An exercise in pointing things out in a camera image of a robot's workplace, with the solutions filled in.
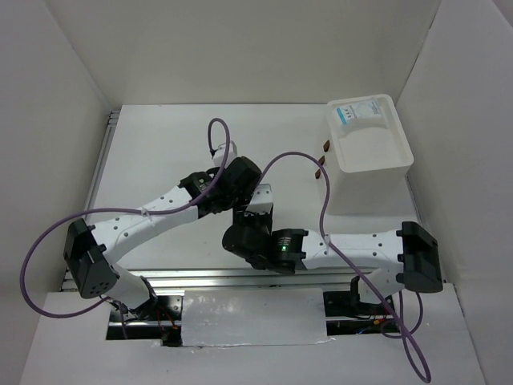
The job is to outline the white cotton pad pack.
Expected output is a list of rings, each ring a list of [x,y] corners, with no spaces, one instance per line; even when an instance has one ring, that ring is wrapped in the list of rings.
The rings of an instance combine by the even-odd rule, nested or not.
[[[387,129],[385,113],[375,97],[334,100],[328,103],[341,136],[367,128]]]

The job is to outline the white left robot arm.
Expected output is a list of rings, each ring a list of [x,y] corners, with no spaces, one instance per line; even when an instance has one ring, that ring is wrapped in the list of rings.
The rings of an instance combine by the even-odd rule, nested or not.
[[[163,196],[146,204],[140,215],[123,215],[89,225],[70,223],[64,259],[82,298],[105,295],[138,319],[151,318],[159,305],[149,281],[119,265],[127,253],[177,226],[222,213],[250,201],[261,170],[239,156],[225,169],[194,172]]]

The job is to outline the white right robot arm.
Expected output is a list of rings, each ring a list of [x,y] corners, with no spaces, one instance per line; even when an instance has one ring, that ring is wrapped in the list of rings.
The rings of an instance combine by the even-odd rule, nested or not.
[[[302,270],[367,270],[351,280],[349,306],[366,314],[381,298],[409,290],[436,294],[443,289],[438,242],[420,224],[404,221],[383,233],[326,234],[308,229],[273,230],[273,205],[234,208],[223,248],[255,270],[294,274]]]

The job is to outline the white foil cover plate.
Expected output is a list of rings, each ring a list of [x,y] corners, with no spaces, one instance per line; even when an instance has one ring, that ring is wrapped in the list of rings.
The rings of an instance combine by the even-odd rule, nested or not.
[[[301,346],[329,341],[319,289],[187,291],[185,347]]]

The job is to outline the white drawer cabinet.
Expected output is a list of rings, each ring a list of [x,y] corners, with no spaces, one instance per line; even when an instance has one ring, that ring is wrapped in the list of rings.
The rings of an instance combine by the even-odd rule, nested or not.
[[[375,97],[385,113],[387,129],[367,128],[341,136],[328,103],[323,107],[335,131],[338,162],[336,204],[329,215],[406,216],[410,208],[410,193],[406,174],[414,163],[402,123],[389,95],[368,95],[345,100]],[[314,156],[320,154],[321,125]]]

